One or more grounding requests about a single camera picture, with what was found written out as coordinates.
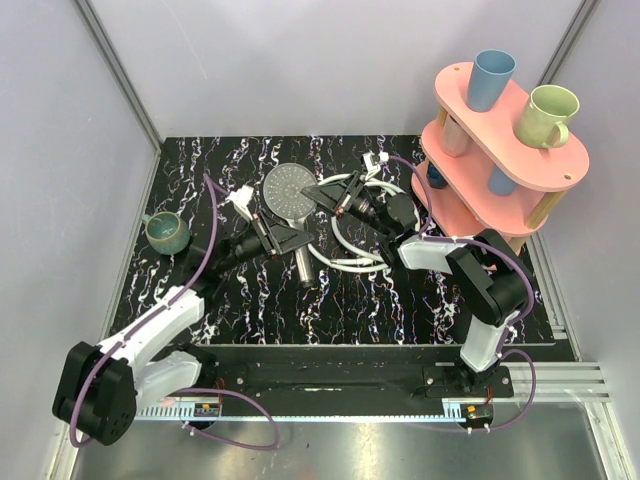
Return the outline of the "grey shower head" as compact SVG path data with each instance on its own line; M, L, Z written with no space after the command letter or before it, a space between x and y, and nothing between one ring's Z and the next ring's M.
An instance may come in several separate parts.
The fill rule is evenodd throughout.
M314 174L303 165L282 163L266 175L263 198L273 214L303 231L305 220L315 211L316 204L302 194L302 189L316 184Z

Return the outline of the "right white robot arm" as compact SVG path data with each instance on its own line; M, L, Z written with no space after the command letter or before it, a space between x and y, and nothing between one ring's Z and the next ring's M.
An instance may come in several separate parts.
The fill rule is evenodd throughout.
M419 218L405 193L377 198L358 173L346 181L311 185L301 194L332 217L349 214L382 235L379 255L387 267L451 274L472 317L460 350L464 365L454 384L476 396L490 383L489 370L501 358L509 322L531 305L531 275L500 234L486 229L471 237L432 237L417 230Z

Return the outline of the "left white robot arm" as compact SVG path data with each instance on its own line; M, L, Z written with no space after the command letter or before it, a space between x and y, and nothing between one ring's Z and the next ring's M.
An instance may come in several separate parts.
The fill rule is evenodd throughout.
M203 320L222 297L226 274L256 258L279 259L311 243L302 218L285 220L260 211L239 233L190 242L176 262L177 285L123 330L68 352L52 413L71 431L105 445L119 440L135 416L171 393L196 396L215 386L215 357L189 342L170 343Z

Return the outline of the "dark blue cup bottom shelf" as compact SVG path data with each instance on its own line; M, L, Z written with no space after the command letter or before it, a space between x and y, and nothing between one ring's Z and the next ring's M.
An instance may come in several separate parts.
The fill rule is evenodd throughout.
M426 177L429 185L433 189L444 189L448 186L447 180L439 172L433 163L429 163L427 167Z

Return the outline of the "teal ceramic cup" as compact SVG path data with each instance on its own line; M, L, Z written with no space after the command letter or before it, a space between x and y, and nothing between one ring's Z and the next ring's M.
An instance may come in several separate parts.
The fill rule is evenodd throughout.
M191 239L184 220L173 212L162 211L141 217L149 245L161 255L175 255L187 248Z

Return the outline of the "pink cup middle shelf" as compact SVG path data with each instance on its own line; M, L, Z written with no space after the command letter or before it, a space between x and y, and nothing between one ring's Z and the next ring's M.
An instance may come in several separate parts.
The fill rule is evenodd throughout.
M465 155L471 145L471 137L451 116L447 115L440 138L442 150L451 157Z

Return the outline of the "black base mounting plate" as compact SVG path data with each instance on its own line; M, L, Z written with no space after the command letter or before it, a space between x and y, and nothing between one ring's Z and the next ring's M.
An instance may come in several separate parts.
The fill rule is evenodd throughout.
M419 363L224 363L196 384L224 387L258 403L275 421L455 422L465 404L514 397L504 366L465 386L454 366Z

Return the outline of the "pink three-tier shelf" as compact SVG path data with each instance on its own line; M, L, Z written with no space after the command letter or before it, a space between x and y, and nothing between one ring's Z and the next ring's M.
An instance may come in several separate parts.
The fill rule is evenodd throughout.
M444 234L462 237L491 228L519 251L545 224L566 192L585 177L589 155L575 135L560 148L534 149L522 144L514 135L513 124L529 95L514 81L508 82L491 110L480 113L469 109L466 94L471 71L471 63L460 62L437 74L434 92L440 110L421 133L426 159L419 164L411 185ZM471 137L471 145L461 157L451 157L441 148L447 115ZM447 180L446 188L429 185L429 163ZM496 196L488 188L495 165L518 184L510 196Z

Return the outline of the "light blue cup middle shelf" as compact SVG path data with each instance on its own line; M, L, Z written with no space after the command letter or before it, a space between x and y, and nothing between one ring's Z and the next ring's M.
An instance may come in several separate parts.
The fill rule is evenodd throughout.
M498 165L491 171L488 181L488 188L491 193L499 197L510 196L518 184L512 180Z

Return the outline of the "blue tumbler on top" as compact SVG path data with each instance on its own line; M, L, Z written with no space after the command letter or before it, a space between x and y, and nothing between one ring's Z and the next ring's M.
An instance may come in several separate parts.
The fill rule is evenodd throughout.
M467 88L467 106L476 112L492 109L516 68L515 58L502 50L479 52L473 62Z

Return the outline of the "green mug on shelf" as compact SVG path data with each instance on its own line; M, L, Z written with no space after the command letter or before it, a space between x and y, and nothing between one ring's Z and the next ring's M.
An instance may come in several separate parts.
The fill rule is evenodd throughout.
M570 138L569 124L579 112L580 101L559 85L536 87L514 125L516 138L538 149L563 147Z

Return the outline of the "aluminium rail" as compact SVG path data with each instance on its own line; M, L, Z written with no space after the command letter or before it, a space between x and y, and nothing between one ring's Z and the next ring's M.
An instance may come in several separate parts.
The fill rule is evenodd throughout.
M531 368L524 362L508 362L514 398L526 401L531 393ZM611 401L600 366L594 362L536 362L538 403L608 403Z

